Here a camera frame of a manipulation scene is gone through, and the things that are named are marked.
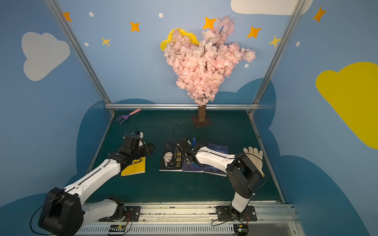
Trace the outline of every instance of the white glove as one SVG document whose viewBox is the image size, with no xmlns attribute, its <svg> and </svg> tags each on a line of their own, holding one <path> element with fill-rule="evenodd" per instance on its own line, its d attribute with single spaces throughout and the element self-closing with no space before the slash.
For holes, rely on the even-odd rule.
<svg viewBox="0 0 378 236">
<path fill-rule="evenodd" d="M 261 172 L 262 176 L 265 177 L 264 173 L 262 172 L 262 151 L 258 151 L 257 148 L 252 147 L 249 147 L 248 149 L 243 148 L 243 151 L 249 157 L 252 163 L 256 166 L 256 168 Z"/>
</svg>

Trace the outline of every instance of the yellow cloud painting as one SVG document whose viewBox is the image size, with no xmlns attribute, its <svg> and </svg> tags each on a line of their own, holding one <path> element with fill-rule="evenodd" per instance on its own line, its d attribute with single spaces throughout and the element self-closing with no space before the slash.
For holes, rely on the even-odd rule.
<svg viewBox="0 0 378 236">
<path fill-rule="evenodd" d="M 358 62 L 324 71 L 316 87 L 358 138 L 378 149 L 378 65 Z"/>
</svg>

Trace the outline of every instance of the orange star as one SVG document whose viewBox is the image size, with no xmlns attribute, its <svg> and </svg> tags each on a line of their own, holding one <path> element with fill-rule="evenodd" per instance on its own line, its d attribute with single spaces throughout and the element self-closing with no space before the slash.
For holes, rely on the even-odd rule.
<svg viewBox="0 0 378 236">
<path fill-rule="evenodd" d="M 70 13 L 69 12 L 66 12 L 66 13 L 63 13 L 64 16 L 66 17 L 67 21 L 70 21 L 72 22 L 71 18 L 70 18 Z"/>
<path fill-rule="evenodd" d="M 324 13 L 326 13 L 327 11 L 322 11 L 322 8 L 319 9 L 318 13 L 316 14 L 316 16 L 313 18 L 313 20 L 317 20 L 318 23 L 320 21 L 320 18 L 322 18 L 322 16 L 324 15 Z"/>
<path fill-rule="evenodd" d="M 136 24 L 134 24 L 133 22 L 130 21 L 130 24 L 131 24 L 131 32 L 133 32 L 133 31 L 138 31 L 138 32 L 140 32 L 140 31 L 139 31 L 139 24 L 140 24 L 140 23 L 136 23 Z"/>
<path fill-rule="evenodd" d="M 216 18 L 215 19 L 209 19 L 207 17 L 206 18 L 206 24 L 205 26 L 203 27 L 203 29 L 207 29 L 207 28 L 210 28 L 212 29 L 214 27 L 214 22 L 217 20 Z"/>
<path fill-rule="evenodd" d="M 261 29 L 261 28 L 259 28 L 259 29 L 255 29 L 255 28 L 253 28 L 253 27 L 251 26 L 251 32 L 248 34 L 247 38 L 249 38 L 249 37 L 254 37 L 254 38 L 257 39 L 257 34 L 258 34 L 258 32 L 260 31 L 260 29 Z"/>
</svg>

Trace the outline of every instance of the book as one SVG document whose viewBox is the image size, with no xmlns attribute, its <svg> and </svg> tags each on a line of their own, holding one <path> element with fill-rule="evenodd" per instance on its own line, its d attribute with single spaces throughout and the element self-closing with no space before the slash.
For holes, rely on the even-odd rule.
<svg viewBox="0 0 378 236">
<path fill-rule="evenodd" d="M 146 157 L 142 157 L 140 160 L 135 160 L 126 167 L 122 172 L 121 176 L 141 174 L 146 172 Z"/>
<path fill-rule="evenodd" d="M 183 171 L 184 172 L 202 173 L 203 172 L 203 165 L 202 164 L 195 164 L 195 163 L 188 164 L 188 163 L 186 163 L 186 161 L 184 161 L 183 162 Z"/>
<path fill-rule="evenodd" d="M 228 154 L 228 146 L 208 143 L 207 147 L 213 151 Z M 209 173 L 209 174 L 220 175 L 220 176 L 227 176 L 227 173 L 221 171 L 220 169 L 212 167 L 211 165 L 206 165 L 206 164 L 203 165 L 203 172 Z"/>
<path fill-rule="evenodd" d="M 183 158 L 181 151 L 177 148 L 175 142 L 165 142 L 163 154 L 161 157 L 161 171 L 182 171 Z"/>
</svg>

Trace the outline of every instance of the pink flower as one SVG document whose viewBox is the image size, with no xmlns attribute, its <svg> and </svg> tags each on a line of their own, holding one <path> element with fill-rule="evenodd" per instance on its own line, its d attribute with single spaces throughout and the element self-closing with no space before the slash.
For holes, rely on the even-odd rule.
<svg viewBox="0 0 378 236">
<path fill-rule="evenodd" d="M 234 25 L 227 16 L 218 18 L 216 27 L 202 31 L 204 40 L 198 45 L 176 30 L 164 50 L 167 63 L 178 75 L 177 86 L 186 89 L 199 106 L 214 100 L 219 85 L 241 60 L 251 62 L 256 58 L 254 51 L 240 48 L 237 43 L 225 45 Z"/>
</svg>

